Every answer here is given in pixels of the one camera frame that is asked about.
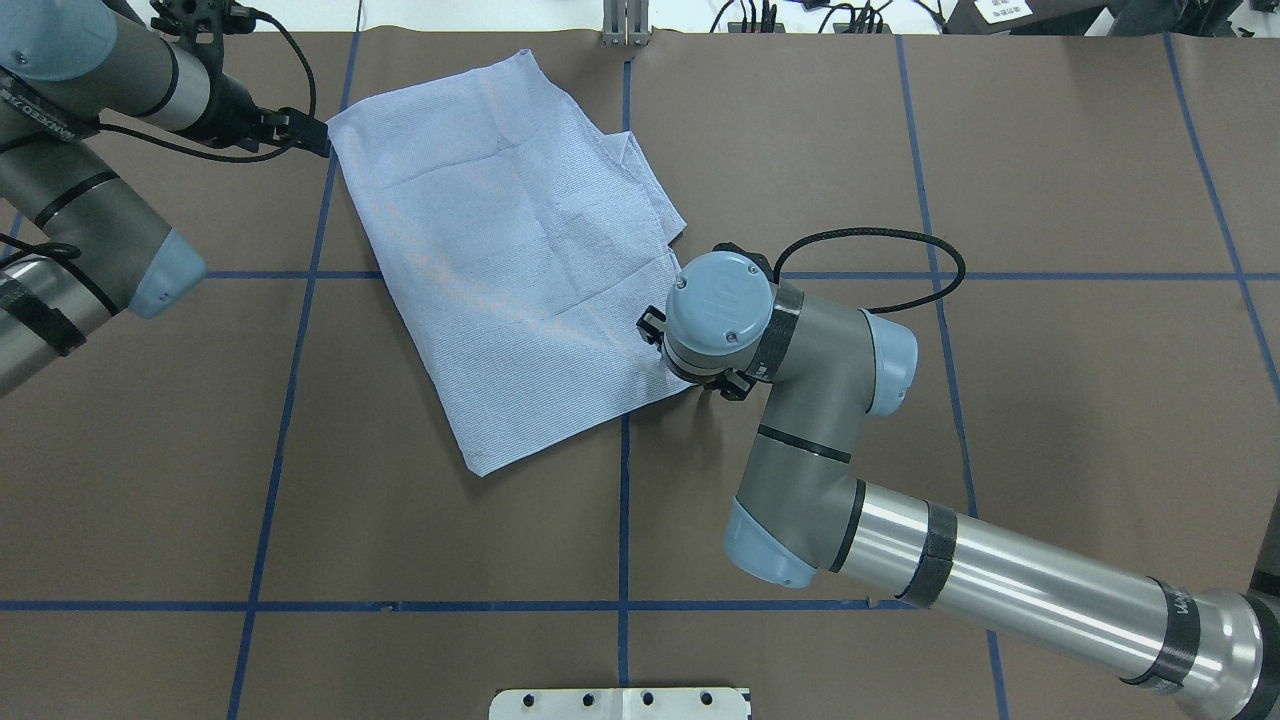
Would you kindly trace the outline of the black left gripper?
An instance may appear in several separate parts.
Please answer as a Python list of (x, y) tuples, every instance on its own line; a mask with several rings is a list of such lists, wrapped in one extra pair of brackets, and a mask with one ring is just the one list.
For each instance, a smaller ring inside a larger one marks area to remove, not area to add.
[(332, 155), (332, 142), (324, 122), (300, 115), (293, 108), (269, 110), (251, 97), (237, 79), (220, 76), (211, 86), (205, 113), (205, 145), (211, 149), (259, 151), (264, 145), (300, 149), (319, 158)]

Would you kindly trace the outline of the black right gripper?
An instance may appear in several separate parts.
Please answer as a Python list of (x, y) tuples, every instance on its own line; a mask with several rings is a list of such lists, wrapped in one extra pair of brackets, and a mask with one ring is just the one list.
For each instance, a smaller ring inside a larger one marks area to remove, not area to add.
[(689, 369), (678, 363), (677, 354), (666, 342), (667, 318), (657, 307), (646, 307), (636, 320), (641, 340), (660, 351), (666, 368), (684, 382), (704, 391), (716, 392), (731, 402), (744, 401), (756, 386), (756, 379), (742, 370), (723, 368), (718, 370)]

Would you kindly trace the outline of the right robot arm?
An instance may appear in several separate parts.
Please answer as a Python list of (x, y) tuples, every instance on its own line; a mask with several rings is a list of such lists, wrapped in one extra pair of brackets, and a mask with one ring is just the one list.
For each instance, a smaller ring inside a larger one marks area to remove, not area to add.
[(662, 281), (636, 328), (667, 372), (730, 401), (769, 393), (723, 534), (741, 571), (822, 573), (1112, 673), (1194, 719), (1277, 716), (1277, 597), (1190, 592), (858, 478), (870, 418), (896, 413), (916, 337), (778, 279), (726, 243)]

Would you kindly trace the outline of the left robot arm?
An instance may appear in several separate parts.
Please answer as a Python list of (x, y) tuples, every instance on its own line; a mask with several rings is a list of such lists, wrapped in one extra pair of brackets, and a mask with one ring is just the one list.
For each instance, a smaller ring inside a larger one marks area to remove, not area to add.
[(120, 313), (152, 319), (207, 274), (188, 240), (88, 145), (119, 133), (189, 158), (328, 158), (317, 83), (308, 105), (269, 109), (225, 72), (225, 38), (283, 24), (241, 1), (3, 4), (3, 199), (44, 233), (3, 236), (3, 392), (82, 347)]

